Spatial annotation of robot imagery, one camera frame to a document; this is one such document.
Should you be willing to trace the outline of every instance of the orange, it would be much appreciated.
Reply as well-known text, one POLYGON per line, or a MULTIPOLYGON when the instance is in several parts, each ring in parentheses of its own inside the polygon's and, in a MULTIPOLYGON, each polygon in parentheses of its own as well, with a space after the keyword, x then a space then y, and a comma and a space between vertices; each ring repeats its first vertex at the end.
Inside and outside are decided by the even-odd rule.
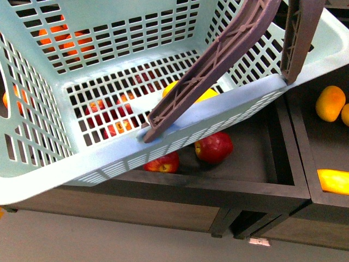
MULTIPOLYGON (((61 15, 61 21, 64 21, 64 20, 65 20, 64 15, 61 15)), ((68 26, 67 26, 66 23, 63 24, 62 27, 63 27, 64 30, 67 30, 67 29, 68 29, 68 26)))
MULTIPOLYGON (((80 32, 76 32, 76 33, 75 33, 75 36, 76 36, 76 37, 80 37, 80 36, 82 36, 82 35, 84 35, 84 34, 82 34, 82 33, 80 33, 80 32)), ((79 45, 86 44, 86 43, 90 43, 90 42, 92 42, 92 38, 91 38, 91 37, 79 39, 79 40, 77 41, 77 43, 78 43, 79 45)), ((65 43, 65 44, 64 44, 64 48, 65 48, 65 49, 66 49, 66 48, 70 48, 70 47, 74 47, 74 46, 75 46, 75 44, 74 44, 73 42, 68 42, 68 43, 65 43)), ((86 52, 86 51, 88 51, 88 50, 93 50, 93 49, 94 49, 93 45, 85 46, 85 47, 80 48, 81 52, 86 52)), ((68 51, 67 53, 68 53, 69 56, 77 55, 77 51, 76 51, 75 49, 74 49, 74 50, 70 50, 70 51, 68 51)), ((84 55, 84 58, 89 58, 89 57, 92 57, 92 54, 84 55)))
MULTIPOLYGON (((60 31, 63 31, 65 30, 62 26, 53 26, 50 28, 50 31, 52 33, 56 33, 56 32, 60 32, 60 31)), ((42 36, 42 35, 47 35, 47 31, 46 29, 40 29, 39 31, 39 36, 42 36)), ((58 35, 55 37, 55 41, 62 41, 64 40, 69 34, 61 34, 61 35, 58 35)), ((42 40, 40 40, 40 42, 43 44, 43 45, 47 45, 47 44, 51 44, 52 41, 50 38, 44 38, 42 40)), ((51 52, 55 51, 55 48, 54 47, 48 47, 47 48, 48 50, 50 50, 51 52)))
POLYGON ((349 104, 343 106, 340 116, 343 123, 349 127, 349 104))
POLYGON ((338 86, 328 86, 316 101, 317 115, 324 121, 334 122, 345 105, 345 94, 338 86))
MULTIPOLYGON (((17 97, 19 97, 17 86, 14 85, 13 88, 14 88, 15 95, 17 97)), ((22 89, 22 99, 24 100, 25 103, 29 104, 26 92, 23 89, 22 89)), ((2 97, 2 102, 4 103, 5 107, 8 108, 7 94, 6 93, 2 97)), ((17 106, 18 106, 18 110, 19 110, 20 114, 23 115, 23 107, 22 107, 22 104, 19 101, 17 102, 17 106)))

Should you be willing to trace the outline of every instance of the basket slot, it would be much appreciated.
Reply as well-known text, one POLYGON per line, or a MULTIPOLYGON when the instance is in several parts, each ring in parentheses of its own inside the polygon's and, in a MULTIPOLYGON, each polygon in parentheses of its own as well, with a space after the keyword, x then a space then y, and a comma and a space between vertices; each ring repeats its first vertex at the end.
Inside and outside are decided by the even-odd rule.
MULTIPOLYGON (((207 44, 212 43, 215 37, 223 32, 232 18, 239 12, 242 4, 243 1, 234 0, 229 1, 228 4, 223 1, 218 2, 205 38, 207 44)), ((243 86, 270 74, 280 74, 279 61, 281 60, 282 45, 281 38, 267 30, 262 38, 243 55, 242 59, 229 69, 228 73, 233 82, 237 86, 243 86)))
POLYGON ((150 162, 152 160, 155 160, 155 159, 157 159, 157 158, 159 158, 161 156, 166 155, 166 152, 168 152, 167 151, 168 148, 169 148, 169 146, 166 145, 166 146, 163 146, 163 147, 161 147, 159 149, 156 149, 156 150, 153 150, 152 152, 150 152, 149 158, 148 158, 148 162, 150 162))
POLYGON ((5 88, 4 77, 3 77, 2 71, 0 70, 0 98, 1 98, 1 100, 0 100, 0 118, 1 117, 2 118, 9 117, 9 111, 5 107, 5 105, 2 103, 5 92, 6 92, 6 88, 5 88))
POLYGON ((25 172, 71 156, 72 149, 51 86, 13 44, 0 35, 9 104, 9 125, 2 131, 9 159, 27 164, 22 170, 25 172))
POLYGON ((139 157, 135 157, 134 159, 127 161, 129 170, 137 168, 138 166, 144 165, 146 163, 147 163, 147 154, 143 154, 139 157))
MULTIPOLYGON (((191 50, 68 86, 67 95, 85 144, 91 146, 140 128, 157 103, 157 99, 145 97, 162 92, 183 76, 197 58, 198 52, 191 50)), ((223 92, 219 84, 213 88, 223 92)))
POLYGON ((63 15, 58 1, 13 4, 58 74, 191 38, 199 7, 195 0, 178 2, 173 9, 73 32, 69 26, 71 17, 63 15), (93 45, 83 47, 83 41, 76 37, 80 33, 91 38, 93 45))
POLYGON ((179 139, 175 142, 173 142, 170 146, 169 146, 169 149, 167 150, 167 153, 171 153, 173 151, 176 151, 180 148, 183 147, 184 143, 187 141, 188 137, 184 137, 182 139, 179 139))
POLYGON ((200 130, 193 135, 189 137, 189 139, 185 142, 185 146, 188 146, 192 143, 195 143, 196 141, 200 140, 203 137, 203 134, 205 133, 207 129, 205 128, 204 130, 200 130))
POLYGON ((11 6, 16 7, 18 5, 30 4, 31 0, 20 0, 20 1, 9 0, 9 3, 11 6))

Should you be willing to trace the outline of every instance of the lemon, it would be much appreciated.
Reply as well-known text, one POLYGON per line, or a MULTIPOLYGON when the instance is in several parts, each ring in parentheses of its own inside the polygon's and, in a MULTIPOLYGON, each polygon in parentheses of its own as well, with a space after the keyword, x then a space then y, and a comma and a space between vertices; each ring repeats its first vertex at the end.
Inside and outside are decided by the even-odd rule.
MULTIPOLYGON (((163 91, 163 97, 165 97, 169 93, 169 91, 171 89, 173 89, 173 87, 176 85, 176 83, 178 83, 178 81, 174 81, 174 82, 170 83, 168 86, 166 86, 166 88, 163 91)), ((198 102, 204 101, 208 98, 215 97, 217 95, 218 95, 218 93, 215 90, 210 88, 210 89, 206 90, 206 92, 202 96, 200 96, 197 99, 197 101, 195 101, 195 102, 198 103, 198 102)))

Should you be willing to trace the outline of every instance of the fruit bin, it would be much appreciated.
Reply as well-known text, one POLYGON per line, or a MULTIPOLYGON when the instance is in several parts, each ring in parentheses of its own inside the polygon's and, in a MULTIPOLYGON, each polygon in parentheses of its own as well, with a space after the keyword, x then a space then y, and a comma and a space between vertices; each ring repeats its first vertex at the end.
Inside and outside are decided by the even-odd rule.
MULTIPOLYGON (((4 208, 129 223, 134 223, 137 213, 140 224, 148 224, 142 217, 155 212, 156 222, 151 225, 159 225, 158 220, 170 216, 172 223, 167 226, 172 228, 178 227, 176 220, 191 220, 188 211, 185 215, 171 211, 172 204, 190 205, 191 209, 218 208, 216 217, 211 218, 210 226, 203 231, 222 237, 233 223, 234 237, 243 239, 310 201, 284 96, 225 132, 235 149, 219 165, 199 161, 192 144, 178 150, 181 165, 176 174, 149 172, 139 167, 94 187, 59 186, 4 208), (134 209, 132 202, 143 200, 155 203, 134 209), (169 205, 169 209, 156 213, 154 209, 159 205, 169 205), (132 215, 127 219, 125 213, 132 215)), ((205 220, 198 215, 192 218, 197 222, 205 220)))
POLYGON ((9 110, 2 108, 0 117, 0 204, 61 184, 102 183, 247 119, 288 89, 349 62, 348 30, 324 10, 306 65, 287 86, 279 75, 284 30, 272 23, 213 86, 221 95, 193 105, 145 144, 141 125, 163 88, 184 74, 242 4, 152 0, 135 8, 137 1, 4 1, 1 91, 8 94, 9 110), (64 30, 55 32, 57 26, 64 30), (127 92, 135 98, 117 104, 127 92), (99 100, 107 108, 87 115, 99 100), (127 104, 132 114, 126 115, 127 104), (108 126, 118 122, 122 132, 111 137, 108 126))
POLYGON ((348 103, 348 74, 346 65, 331 73, 330 78, 321 76, 286 94, 311 196, 311 204, 295 213, 294 218, 349 225, 349 195, 324 192, 317 175, 317 169, 349 171, 348 126, 340 117, 335 122, 325 122, 315 111, 318 96, 329 85, 340 87, 348 103))

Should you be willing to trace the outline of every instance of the yellow fruit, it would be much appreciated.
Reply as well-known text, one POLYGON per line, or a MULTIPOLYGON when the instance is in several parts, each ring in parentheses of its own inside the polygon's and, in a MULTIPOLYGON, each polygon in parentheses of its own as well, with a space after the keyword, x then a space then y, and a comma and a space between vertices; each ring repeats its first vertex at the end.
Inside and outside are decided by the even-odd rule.
POLYGON ((198 102, 204 101, 204 100, 206 100, 206 99, 208 99, 208 98, 215 97, 215 96, 217 96, 217 95, 218 95, 218 93, 217 93, 215 90, 209 88, 209 89, 206 90, 206 92, 205 92, 202 96, 200 96, 200 97, 197 99, 197 101, 195 101, 195 102, 198 103, 198 102))
POLYGON ((349 104, 346 104, 340 114, 342 121, 345 125, 349 126, 349 104))
POLYGON ((342 89, 337 86, 326 87, 316 101, 316 113, 324 121, 335 121, 343 106, 345 95, 342 89))
POLYGON ((317 175, 324 192, 349 195, 349 172, 318 169, 317 175))
MULTIPOLYGON (((177 82, 178 81, 172 82, 168 86, 166 86, 166 88, 163 91, 163 97, 165 97, 169 93, 169 91, 171 89, 173 89, 173 87, 176 85, 177 82)), ((215 97, 217 95, 218 95, 218 93, 215 90, 210 88, 210 89, 206 90, 206 92, 202 96, 200 96, 197 99, 197 101, 195 101, 195 102, 198 103, 198 102, 204 101, 204 100, 206 100, 208 98, 215 97)))
MULTIPOLYGON (((13 88, 14 88, 15 95, 17 97, 20 97, 19 94, 18 94, 18 87, 16 85, 14 85, 13 88)), ((25 103, 29 104, 28 100, 27 100, 27 95, 26 95, 24 90, 22 90, 22 99, 24 100, 25 103)), ((4 96, 2 97, 2 102, 4 103, 4 106, 6 108, 8 108, 7 93, 6 92, 5 92, 4 96)), ((22 104, 20 102, 17 102, 17 106, 18 106, 18 110, 19 110, 20 114, 23 115, 23 106, 22 106, 22 104)))
POLYGON ((172 82, 168 86, 166 86, 166 88, 163 91, 163 98, 169 93, 169 91, 171 89, 173 89, 173 87, 176 85, 176 83, 178 83, 178 81, 172 82))

